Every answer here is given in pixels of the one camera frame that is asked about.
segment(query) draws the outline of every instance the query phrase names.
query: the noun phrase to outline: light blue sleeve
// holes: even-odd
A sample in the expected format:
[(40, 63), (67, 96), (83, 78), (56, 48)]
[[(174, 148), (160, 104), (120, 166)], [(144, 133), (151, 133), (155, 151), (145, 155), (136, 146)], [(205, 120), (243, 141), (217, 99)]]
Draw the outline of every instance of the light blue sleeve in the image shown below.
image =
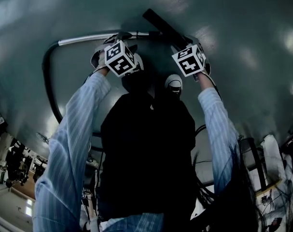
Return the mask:
[(66, 115), (50, 139), (47, 168), (35, 187), (35, 232), (80, 229), (83, 177), (93, 120), (110, 89), (107, 79), (95, 73), (66, 105)]
[(209, 134), (212, 152), (215, 194), (224, 190), (231, 180), (232, 152), (239, 157), (238, 132), (228, 118), (217, 91), (207, 88), (199, 94), (199, 102), (205, 115), (205, 124)]

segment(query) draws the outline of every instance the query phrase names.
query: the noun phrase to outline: equipment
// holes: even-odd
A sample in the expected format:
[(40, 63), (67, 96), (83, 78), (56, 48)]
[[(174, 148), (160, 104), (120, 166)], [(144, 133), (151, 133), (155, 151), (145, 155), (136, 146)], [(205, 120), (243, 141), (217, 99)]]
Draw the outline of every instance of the equipment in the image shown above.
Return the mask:
[(174, 54), (172, 57), (184, 76), (190, 76), (204, 70), (206, 57), (204, 53), (201, 54), (196, 44)]
[(125, 75), (136, 67), (133, 54), (123, 41), (104, 49), (106, 66), (118, 77)]
[[(197, 45), (198, 51), (195, 53), (195, 56), (198, 59), (201, 59), (200, 54), (204, 56), (203, 54), (203, 48), (201, 47), (201, 44), (199, 43), (199, 40), (197, 38), (194, 38), (192, 36), (181, 36), (176, 30), (174, 30), (166, 21), (164, 21), (160, 16), (158, 16), (153, 10), (148, 9), (144, 14), (143, 17), (148, 20), (150, 23), (152, 23), (156, 28), (159, 29), (159, 31), (150, 31), (150, 32), (129, 32), (132, 37), (128, 39), (148, 39), (148, 40), (164, 40), (168, 41), (171, 43), (171, 48), (174, 51), (174, 54), (176, 51), (183, 51), (188, 47), (193, 47), (193, 45)], [(75, 44), (75, 43), (81, 43), (85, 41), (93, 41), (93, 40), (105, 40), (117, 33), (105, 33), (105, 34), (93, 34), (93, 35), (87, 35), (87, 36), (82, 36), (82, 37), (77, 37), (77, 38), (70, 38), (70, 39), (64, 39), (60, 40), (58, 42), (53, 43), (49, 49), (46, 51), (46, 53), (43, 56), (42, 60), (42, 70), (43, 70), (43, 77), (44, 77), (44, 84), (45, 84), (45, 89), (46, 93), (53, 111), (54, 116), (56, 117), (57, 121), (60, 123), (63, 116), (59, 111), (59, 107), (57, 105), (53, 89), (52, 89), (52, 84), (51, 84), (51, 62), (50, 62), (50, 57), (54, 50), (60, 46), (66, 46), (69, 44)], [(186, 70), (186, 68), (190, 68), (189, 66), (192, 65), (189, 58), (191, 56), (187, 54), (186, 56), (182, 55), (182, 58), (179, 59), (178, 64), (181, 65), (181, 70), (183, 68)], [(205, 58), (203, 57), (204, 62), (201, 63), (201, 61), (197, 62), (199, 66), (199, 70), (201, 71), (201, 65), (205, 66), (206, 72), (209, 74), (210, 73), (210, 66)]]

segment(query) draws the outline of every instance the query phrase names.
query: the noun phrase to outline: person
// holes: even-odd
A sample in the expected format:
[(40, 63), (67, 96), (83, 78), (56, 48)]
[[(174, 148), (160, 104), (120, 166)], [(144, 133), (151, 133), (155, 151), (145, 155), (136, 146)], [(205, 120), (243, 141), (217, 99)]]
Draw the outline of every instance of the person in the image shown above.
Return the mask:
[[(129, 93), (116, 102), (101, 126), (106, 157), (96, 189), (99, 216), (106, 223), (105, 232), (185, 231), (199, 192), (190, 155), (195, 123), (180, 100), (178, 75), (158, 85), (153, 99), (142, 64), (138, 67), (123, 77)], [(101, 52), (95, 71), (66, 105), (66, 115), (50, 139), (47, 168), (35, 187), (34, 231), (80, 229), (85, 162), (98, 106), (111, 89), (108, 72)], [(233, 172), (238, 173), (233, 171), (233, 161), (239, 159), (238, 133), (207, 74), (198, 73), (198, 79), (214, 190), (220, 196)]]
[(35, 174), (33, 176), (33, 180), (36, 183), (40, 176), (43, 175), (45, 168), (41, 165), (36, 164)]
[(0, 166), (2, 171), (8, 170), (8, 178), (6, 180), (6, 186), (8, 188), (12, 187), (14, 181), (24, 180), (25, 183), (25, 171), (22, 170), (23, 163), (23, 151), (24, 147), (12, 147), (11, 151), (8, 151), (6, 156), (6, 166)]

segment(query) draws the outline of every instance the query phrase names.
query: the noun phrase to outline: floor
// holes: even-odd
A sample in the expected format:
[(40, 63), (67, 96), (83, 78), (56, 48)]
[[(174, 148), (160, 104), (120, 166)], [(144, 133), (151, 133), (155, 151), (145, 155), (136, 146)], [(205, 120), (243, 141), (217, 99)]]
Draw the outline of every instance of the floor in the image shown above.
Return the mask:
[[(293, 0), (0, 0), (0, 112), (8, 132), (47, 157), (48, 145), (36, 133), (50, 137), (57, 128), (41, 70), (48, 46), (94, 32), (154, 30), (142, 18), (148, 8), (201, 41), (241, 134), (260, 142), (273, 133), (284, 142), (293, 123)], [(62, 112), (92, 71), (89, 61), (99, 43), (66, 46), (53, 55), (53, 83)], [(159, 73), (180, 73), (166, 44), (141, 42), (139, 53)], [(108, 79), (113, 88), (94, 130), (125, 93), (112, 73)], [(192, 77), (183, 80), (182, 100), (198, 127), (204, 124), (196, 99), (200, 88)], [(198, 160), (209, 160), (206, 133), (197, 138), (197, 149)]]
[(25, 197), (16, 194), (13, 190), (1, 195), (0, 217), (22, 231), (32, 232), (32, 217), (26, 214), (26, 207), (33, 210), (34, 204), (29, 205), (27, 201)]
[(36, 199), (35, 198), (35, 182), (34, 182), (33, 176), (34, 176), (34, 173), (29, 171), (28, 180), (25, 183), (25, 185), (21, 186), (21, 183), (18, 182), (13, 186), (13, 188), (25, 194), (26, 196), (29, 196), (32, 199)]

